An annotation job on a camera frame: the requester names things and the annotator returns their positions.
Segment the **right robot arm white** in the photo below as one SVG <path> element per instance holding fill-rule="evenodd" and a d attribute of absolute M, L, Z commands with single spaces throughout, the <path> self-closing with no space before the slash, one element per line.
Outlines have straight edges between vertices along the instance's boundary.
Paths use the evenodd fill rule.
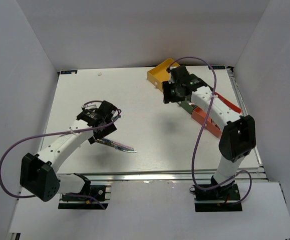
<path fill-rule="evenodd" d="M 204 80 L 189 73 L 183 65 L 168 67 L 170 79 L 162 83 L 165 104 L 188 100 L 201 108 L 221 130 L 218 144 L 221 159 L 210 187 L 211 195 L 220 200 L 229 193 L 228 184 L 241 162 L 256 146 L 255 121 L 227 106 Z"/>

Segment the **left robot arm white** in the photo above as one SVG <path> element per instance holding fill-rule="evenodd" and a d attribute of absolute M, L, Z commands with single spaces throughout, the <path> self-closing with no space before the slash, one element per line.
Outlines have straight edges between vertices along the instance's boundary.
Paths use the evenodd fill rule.
<path fill-rule="evenodd" d="M 58 174 L 64 161 L 85 141 L 95 140 L 116 130 L 113 119 L 119 110 L 107 101 L 99 107 L 84 106 L 69 128 L 53 143 L 36 154 L 28 153 L 22 159 L 20 184 L 44 202 L 57 194 L 74 194 L 84 200 L 90 195 L 91 182 L 81 174 Z"/>

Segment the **green container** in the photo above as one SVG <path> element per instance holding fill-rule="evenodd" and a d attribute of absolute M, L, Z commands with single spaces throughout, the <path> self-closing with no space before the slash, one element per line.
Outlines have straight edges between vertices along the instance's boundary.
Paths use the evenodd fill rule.
<path fill-rule="evenodd" d="M 212 91 L 213 88 L 208 85 L 204 80 L 197 77 L 196 75 L 190 73 L 186 78 L 185 82 L 181 84 L 183 89 L 183 96 L 185 100 L 180 104 L 188 113 L 192 114 L 193 110 L 197 107 L 193 102 L 191 102 L 191 94 L 200 87 L 209 87 Z"/>

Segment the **yellow container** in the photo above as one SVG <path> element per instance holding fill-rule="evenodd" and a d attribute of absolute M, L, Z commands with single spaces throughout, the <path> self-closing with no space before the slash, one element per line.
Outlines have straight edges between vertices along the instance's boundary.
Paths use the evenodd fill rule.
<path fill-rule="evenodd" d="M 149 70 L 146 75 L 146 79 L 161 92 L 163 92 L 162 83 L 169 81 L 169 73 L 166 71 L 169 66 L 179 67 L 180 64 L 174 62 L 173 59 L 168 58 L 153 69 Z"/>

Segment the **right blue table label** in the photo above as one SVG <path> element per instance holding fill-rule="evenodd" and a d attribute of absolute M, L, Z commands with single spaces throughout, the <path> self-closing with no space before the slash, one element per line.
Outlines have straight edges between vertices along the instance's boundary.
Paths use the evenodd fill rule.
<path fill-rule="evenodd" d="M 214 70 L 225 70 L 226 69 L 226 67 L 225 66 L 220 66 L 220 65 L 212 65 L 211 66 Z"/>

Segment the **blue table label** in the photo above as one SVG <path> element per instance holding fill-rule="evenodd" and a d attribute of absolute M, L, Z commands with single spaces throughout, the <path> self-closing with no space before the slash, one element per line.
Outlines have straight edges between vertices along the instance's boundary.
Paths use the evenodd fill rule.
<path fill-rule="evenodd" d="M 76 69 L 71 69 L 71 70 L 62 70 L 60 71 L 61 75 L 74 75 L 77 74 L 77 70 Z"/>
<path fill-rule="evenodd" d="M 225 70 L 226 69 L 226 67 L 225 66 L 220 66 L 220 65 L 212 65 L 211 66 L 214 70 Z"/>

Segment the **orange container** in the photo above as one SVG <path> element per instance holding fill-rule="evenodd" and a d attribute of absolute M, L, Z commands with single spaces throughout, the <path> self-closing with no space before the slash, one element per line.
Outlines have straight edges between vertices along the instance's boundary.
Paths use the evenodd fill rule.
<path fill-rule="evenodd" d="M 230 110 L 233 110 L 239 114 L 242 113 L 242 110 L 240 107 L 233 104 L 232 102 L 230 102 L 229 100 L 224 98 L 219 93 L 216 93 L 216 95 L 223 103 L 225 103 L 229 107 Z M 191 117 L 199 124 L 202 124 L 204 122 L 205 117 L 206 117 L 206 112 L 203 111 L 200 107 L 194 105 L 194 109 L 191 113 Z M 215 137 L 217 137 L 217 138 L 221 137 L 221 130 L 218 127 L 218 125 L 211 119 L 211 117 L 208 117 L 204 128 L 206 130 L 208 130 L 211 134 L 213 134 Z"/>

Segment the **left blue table label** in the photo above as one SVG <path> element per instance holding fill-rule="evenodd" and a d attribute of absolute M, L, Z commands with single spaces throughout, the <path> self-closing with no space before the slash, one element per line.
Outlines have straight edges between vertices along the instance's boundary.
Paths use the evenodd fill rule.
<path fill-rule="evenodd" d="M 62 70 L 60 71 L 61 75 L 74 75 L 77 74 L 77 70 L 76 69 L 71 69 L 71 70 Z"/>

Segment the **dark handled knife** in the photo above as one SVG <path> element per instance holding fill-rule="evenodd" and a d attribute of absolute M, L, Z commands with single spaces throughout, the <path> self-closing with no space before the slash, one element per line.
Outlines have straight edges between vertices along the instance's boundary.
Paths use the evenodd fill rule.
<path fill-rule="evenodd" d="M 116 141 L 112 141 L 109 139 L 99 139 L 99 140 L 96 140 L 96 142 L 99 144 L 103 144 L 103 145 L 112 147 L 118 151 L 122 151 L 122 152 L 126 152 L 126 153 L 136 153 L 136 151 L 132 147 L 127 146 L 127 145 L 123 145 L 121 143 L 118 143 Z"/>

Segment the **pink handled knife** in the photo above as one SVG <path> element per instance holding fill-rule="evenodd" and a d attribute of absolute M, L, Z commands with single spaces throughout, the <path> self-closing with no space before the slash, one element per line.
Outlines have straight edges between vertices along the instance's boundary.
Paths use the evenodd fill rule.
<path fill-rule="evenodd" d="M 123 152 L 135 153 L 135 150 L 131 146 L 127 146 L 125 144 L 122 144 L 122 143 L 119 143 L 119 142 L 116 142 L 116 141 L 113 141 L 113 140 L 110 140 L 107 138 L 103 138 L 102 141 L 104 143 L 109 144 L 109 146 L 115 148 L 116 150 L 120 150 Z"/>

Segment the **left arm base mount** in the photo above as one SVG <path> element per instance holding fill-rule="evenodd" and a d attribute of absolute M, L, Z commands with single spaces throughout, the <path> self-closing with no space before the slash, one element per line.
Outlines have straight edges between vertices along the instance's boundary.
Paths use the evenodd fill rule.
<path fill-rule="evenodd" d="M 81 193 L 61 194 L 60 210 L 105 210 L 111 198 L 111 184 L 92 181 Z"/>

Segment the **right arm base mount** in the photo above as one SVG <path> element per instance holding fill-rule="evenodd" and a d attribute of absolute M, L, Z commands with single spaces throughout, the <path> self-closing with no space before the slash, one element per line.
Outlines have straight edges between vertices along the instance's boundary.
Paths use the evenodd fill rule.
<path fill-rule="evenodd" d="M 225 190 L 221 196 L 216 196 L 213 192 L 199 190 L 194 185 L 189 188 L 189 192 L 194 196 L 194 206 L 196 213 L 220 213 L 220 212 L 241 212 L 240 192 L 237 184 Z"/>

